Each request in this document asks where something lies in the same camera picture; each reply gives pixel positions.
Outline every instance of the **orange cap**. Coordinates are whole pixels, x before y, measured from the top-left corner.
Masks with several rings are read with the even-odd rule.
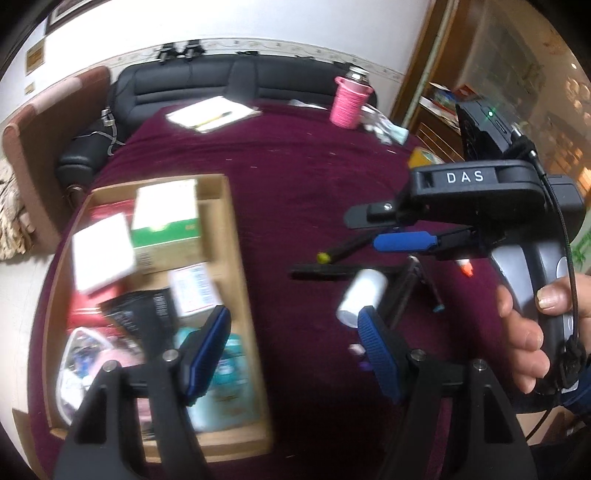
[[[472,278],[474,276],[474,268],[472,267],[472,264],[470,262],[464,265],[460,265],[460,270],[465,276],[469,278]]]

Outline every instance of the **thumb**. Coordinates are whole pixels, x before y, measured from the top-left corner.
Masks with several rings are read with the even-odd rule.
[[[591,316],[591,277],[581,273],[575,275],[579,316]],[[538,290],[536,294],[538,310],[546,315],[561,315],[572,308],[570,281],[568,276],[561,277]]]

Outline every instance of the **cable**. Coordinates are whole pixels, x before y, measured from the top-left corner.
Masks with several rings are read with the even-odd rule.
[[[77,137],[74,138],[86,138],[86,137],[92,137],[92,135],[101,135],[103,137],[108,138],[109,140],[111,140],[111,144],[109,145],[109,148],[107,148],[107,155],[109,157],[113,156],[113,147],[115,145],[125,145],[123,142],[120,142],[119,140],[117,140],[117,124],[115,123],[115,117],[113,116],[112,113],[109,113],[107,115],[108,119],[111,120],[113,122],[112,125],[112,129],[113,129],[113,135],[109,135],[107,132],[101,132],[101,131],[94,131],[91,132],[89,134],[85,134],[85,135],[78,135]]]
[[[560,356],[557,365],[557,372],[559,375],[556,375],[555,378],[555,388],[560,392],[561,389],[570,388],[576,383],[587,361],[587,352],[579,338],[579,298],[577,296],[577,284],[574,276],[573,255],[570,249],[569,232],[566,228],[560,204],[556,198],[554,189],[548,180],[548,175],[540,163],[540,158],[536,153],[534,143],[529,138],[523,136],[517,127],[512,131],[511,137],[513,142],[510,148],[505,152],[505,158],[508,158],[507,155],[509,155],[511,158],[523,158],[529,160],[544,185],[552,210],[554,210],[554,213],[558,216],[562,230],[563,246],[569,273],[573,334],[565,340],[564,353]]]
[[[579,298],[577,296],[577,281],[576,277],[574,276],[573,254],[570,249],[569,232],[566,228],[564,215],[562,214],[562,210],[560,209],[560,204],[558,203],[554,189],[548,180],[548,175],[542,168],[540,158],[538,157],[537,153],[532,149],[528,153],[528,156],[535,167],[538,177],[540,177],[542,184],[548,192],[552,208],[560,221],[560,227],[563,236],[563,246],[566,254],[566,265],[569,272],[570,297],[573,312],[573,334],[570,336],[570,338],[568,338],[568,340],[566,340],[564,344],[564,354],[562,355],[558,365],[560,378],[556,379],[556,387],[557,390],[560,391],[562,388],[572,387],[579,379],[579,375],[583,371],[583,368],[586,364],[587,352],[585,351],[585,347],[579,339]]]
[[[544,422],[548,419],[548,417],[550,416],[550,412],[552,411],[552,408],[549,408],[548,410],[546,410],[544,412],[544,414],[542,415],[542,418],[540,418],[540,420],[538,421],[538,423],[535,424],[535,427],[531,429],[531,431],[527,434],[527,437],[525,437],[525,441],[529,442],[530,438],[532,438],[535,433],[540,429],[540,427],[544,424]]]

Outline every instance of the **black clip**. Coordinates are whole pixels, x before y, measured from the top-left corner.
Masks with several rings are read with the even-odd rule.
[[[165,43],[158,53],[160,65],[164,65],[169,59],[175,59],[179,55],[180,53],[174,48],[174,43]]]
[[[185,60],[191,61],[195,57],[199,57],[205,53],[205,48],[201,46],[201,40],[189,40],[185,49],[183,50],[183,55]]]

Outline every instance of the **finger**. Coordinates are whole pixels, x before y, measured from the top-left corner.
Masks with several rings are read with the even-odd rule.
[[[591,316],[591,277],[576,274],[577,293],[579,301],[579,316]],[[570,281],[568,276],[561,277],[538,290],[536,294],[538,310],[546,315],[561,315],[572,308],[570,296]]]
[[[500,317],[506,317],[513,310],[513,297],[504,285],[496,288],[496,308]]]
[[[550,360],[542,350],[528,352],[518,348],[509,349],[509,363],[514,373],[534,378],[544,378],[550,370]]]
[[[523,318],[515,310],[503,318],[505,336],[513,348],[535,352],[542,347],[544,334],[540,325],[530,319]]]
[[[585,350],[587,351],[587,355],[591,354],[591,318],[590,317],[582,317],[579,319],[579,338],[583,345],[585,346]]]
[[[523,393],[531,393],[535,387],[535,378],[513,373],[513,382]]]

